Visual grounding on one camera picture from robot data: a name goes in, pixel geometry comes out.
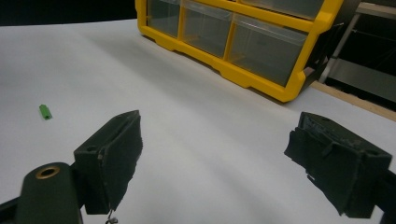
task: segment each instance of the white table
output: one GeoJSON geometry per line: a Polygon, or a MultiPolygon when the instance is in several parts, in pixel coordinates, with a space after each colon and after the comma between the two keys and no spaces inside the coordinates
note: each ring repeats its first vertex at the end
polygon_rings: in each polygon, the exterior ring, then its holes
{"type": "Polygon", "coordinates": [[[0,201],[19,196],[36,167],[71,164],[96,130],[136,109],[144,148],[120,223],[379,223],[378,208],[371,219],[339,217],[283,151],[302,111],[393,155],[395,122],[311,88],[278,104],[158,47],[136,21],[0,27],[0,201]]]}

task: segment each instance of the storage bin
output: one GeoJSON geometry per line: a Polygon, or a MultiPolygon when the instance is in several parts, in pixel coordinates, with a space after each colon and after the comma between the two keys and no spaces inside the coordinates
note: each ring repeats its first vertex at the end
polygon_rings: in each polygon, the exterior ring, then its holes
{"type": "Polygon", "coordinates": [[[306,34],[236,13],[233,23],[233,41],[226,60],[286,86],[306,34]]]}
{"type": "Polygon", "coordinates": [[[243,4],[313,20],[324,0],[241,0],[243,4]]]}
{"type": "Polygon", "coordinates": [[[177,37],[180,0],[148,0],[148,26],[177,37]]]}
{"type": "Polygon", "coordinates": [[[222,58],[233,13],[188,0],[181,5],[185,8],[182,41],[222,58]]]}

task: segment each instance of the green object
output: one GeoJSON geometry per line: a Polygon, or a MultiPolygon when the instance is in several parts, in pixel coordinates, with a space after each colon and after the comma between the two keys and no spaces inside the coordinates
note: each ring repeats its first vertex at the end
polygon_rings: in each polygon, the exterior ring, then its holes
{"type": "Polygon", "coordinates": [[[50,110],[46,105],[40,105],[39,108],[40,108],[41,116],[43,116],[43,119],[52,119],[50,110]]]}

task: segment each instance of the wooden strip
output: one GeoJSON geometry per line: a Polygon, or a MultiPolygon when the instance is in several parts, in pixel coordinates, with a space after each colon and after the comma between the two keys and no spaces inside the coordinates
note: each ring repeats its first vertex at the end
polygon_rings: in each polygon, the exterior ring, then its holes
{"type": "Polygon", "coordinates": [[[362,100],[362,99],[360,99],[357,96],[344,93],[342,91],[339,91],[339,90],[337,90],[335,88],[332,88],[330,86],[327,86],[327,85],[324,85],[322,83],[319,83],[317,81],[314,81],[311,84],[311,87],[316,89],[316,90],[318,90],[318,91],[323,91],[323,92],[325,92],[325,93],[327,93],[327,94],[329,94],[329,95],[331,95],[331,96],[333,96],[335,98],[338,98],[340,100],[348,102],[348,103],[350,103],[352,105],[358,106],[358,107],[360,107],[362,109],[365,109],[365,110],[370,111],[370,112],[372,112],[374,114],[377,114],[377,115],[379,115],[381,117],[384,117],[386,119],[390,119],[390,120],[393,120],[393,121],[396,122],[396,112],[395,111],[386,109],[386,108],[384,108],[384,107],[382,107],[380,105],[375,105],[375,104],[373,104],[371,102],[362,100]]]}

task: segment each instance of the yellow storage organizer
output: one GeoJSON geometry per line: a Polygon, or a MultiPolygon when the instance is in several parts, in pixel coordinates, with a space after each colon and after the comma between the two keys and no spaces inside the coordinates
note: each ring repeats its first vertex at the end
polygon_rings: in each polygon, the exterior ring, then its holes
{"type": "Polygon", "coordinates": [[[318,36],[343,3],[315,1],[136,0],[135,7],[140,32],[158,45],[287,102],[299,94],[318,36]]]}

